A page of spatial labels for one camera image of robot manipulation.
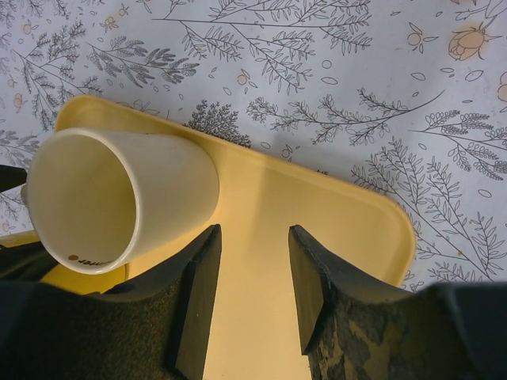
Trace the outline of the cream beige mug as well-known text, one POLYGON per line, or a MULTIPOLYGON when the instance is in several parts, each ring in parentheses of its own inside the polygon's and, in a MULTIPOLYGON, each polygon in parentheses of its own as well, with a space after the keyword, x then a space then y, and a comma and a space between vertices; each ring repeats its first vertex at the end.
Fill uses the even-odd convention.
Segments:
POLYGON ((78 127, 40 146, 26 187, 43 247, 84 274, 110 272, 202 226, 219 198, 215 165, 196 143, 78 127))

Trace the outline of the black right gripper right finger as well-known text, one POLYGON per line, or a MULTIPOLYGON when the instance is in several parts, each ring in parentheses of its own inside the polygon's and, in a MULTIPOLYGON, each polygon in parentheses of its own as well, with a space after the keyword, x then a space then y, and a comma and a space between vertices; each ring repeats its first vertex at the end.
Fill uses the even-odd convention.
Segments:
POLYGON ((506 285, 435 283, 412 293, 288 234, 299 339, 314 379, 503 379, 506 285))

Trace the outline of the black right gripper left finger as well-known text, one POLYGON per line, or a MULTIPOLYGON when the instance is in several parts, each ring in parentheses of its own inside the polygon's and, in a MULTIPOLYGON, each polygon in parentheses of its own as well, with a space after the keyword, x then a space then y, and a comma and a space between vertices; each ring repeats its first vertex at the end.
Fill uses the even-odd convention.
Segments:
POLYGON ((1 248, 4 379, 201 379, 222 252, 220 225, 104 293, 43 282, 41 243, 1 248))

